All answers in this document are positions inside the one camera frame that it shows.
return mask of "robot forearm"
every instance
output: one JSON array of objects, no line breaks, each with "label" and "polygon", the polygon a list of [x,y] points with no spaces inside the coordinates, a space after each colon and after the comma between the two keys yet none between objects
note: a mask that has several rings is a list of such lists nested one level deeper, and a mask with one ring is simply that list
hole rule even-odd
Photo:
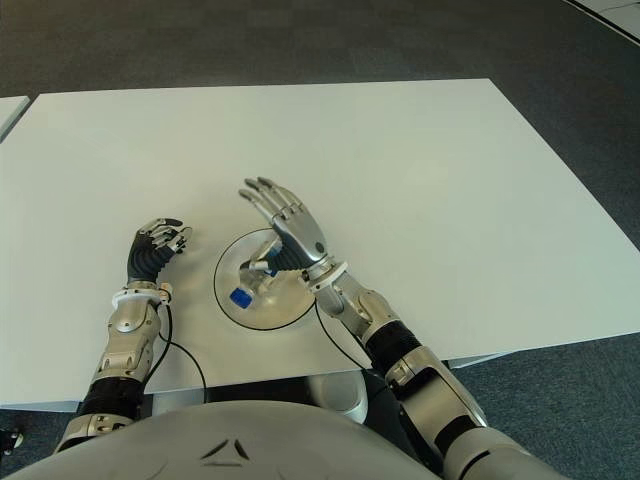
[{"label": "robot forearm", "polygon": [[305,280],[318,305],[364,346],[401,403],[409,436],[418,437],[443,462],[446,480],[565,478],[488,428],[466,388],[420,344],[382,295],[349,275],[346,264],[327,258],[308,269]]},{"label": "robot forearm", "polygon": [[67,425],[56,452],[138,419],[160,331],[157,308],[169,301],[168,284],[158,288],[146,281],[133,281],[114,295],[107,346],[78,416]]}]

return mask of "table surface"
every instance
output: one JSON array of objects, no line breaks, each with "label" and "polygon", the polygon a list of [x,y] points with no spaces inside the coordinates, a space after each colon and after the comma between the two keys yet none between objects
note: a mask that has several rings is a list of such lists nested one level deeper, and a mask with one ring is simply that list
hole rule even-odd
[{"label": "table surface", "polygon": [[[159,215],[195,228],[164,277],[211,385],[352,368],[314,315],[257,332],[217,306],[220,254],[264,226],[235,193],[255,175],[442,358],[638,330],[639,252],[488,80],[41,95],[0,153],[0,403],[84,395],[132,233]],[[198,383],[172,351],[148,390]]]},{"label": "table surface", "polygon": [[0,141],[28,103],[29,98],[25,96],[0,98]]}]

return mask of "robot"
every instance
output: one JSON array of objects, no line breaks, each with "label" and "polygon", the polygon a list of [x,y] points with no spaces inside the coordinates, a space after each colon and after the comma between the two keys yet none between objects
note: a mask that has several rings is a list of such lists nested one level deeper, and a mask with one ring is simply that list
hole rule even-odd
[{"label": "robot", "polygon": [[559,480],[550,466],[489,427],[471,394],[413,335],[385,298],[330,255],[322,230],[291,191],[246,180],[239,191],[280,239],[249,271],[299,271],[317,305],[359,341],[401,405],[401,420],[428,468],[368,428],[318,407],[272,401],[206,403],[139,420],[160,331],[172,318],[161,269],[191,228],[157,219],[135,234],[127,286],[113,299],[109,340],[89,392],[55,453],[11,476],[23,479],[437,479]]}]

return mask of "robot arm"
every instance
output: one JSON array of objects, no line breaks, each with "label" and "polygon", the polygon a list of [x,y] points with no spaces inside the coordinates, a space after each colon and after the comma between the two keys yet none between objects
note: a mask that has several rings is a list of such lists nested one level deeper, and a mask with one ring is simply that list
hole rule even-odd
[{"label": "robot arm", "polygon": [[109,340],[89,392],[69,422],[56,452],[110,433],[139,417],[160,332],[158,307],[168,306],[171,286],[156,285],[165,264],[181,253],[191,236],[182,222],[160,218],[136,232],[127,262],[127,286],[113,296]]},{"label": "robot arm", "polygon": [[363,287],[347,264],[328,255],[326,240],[305,205],[274,182],[247,180],[241,190],[280,236],[272,258],[252,259],[254,270],[303,270],[302,278],[327,314],[338,318],[367,351],[402,405],[403,425],[430,467],[446,480],[562,479],[503,433],[435,354],[422,345],[379,293]]}]

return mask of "floor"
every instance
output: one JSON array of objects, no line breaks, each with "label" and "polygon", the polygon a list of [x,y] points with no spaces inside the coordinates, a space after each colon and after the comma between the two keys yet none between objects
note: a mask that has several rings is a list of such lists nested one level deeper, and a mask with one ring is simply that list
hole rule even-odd
[{"label": "floor", "polygon": [[[4,0],[0,97],[490,78],[640,247],[640,49],[561,0]],[[493,425],[580,479],[640,471],[640,335],[456,374]],[[68,415],[0,412],[50,453]]]},{"label": "floor", "polygon": [[601,17],[640,39],[640,2],[630,0],[578,0]]}]

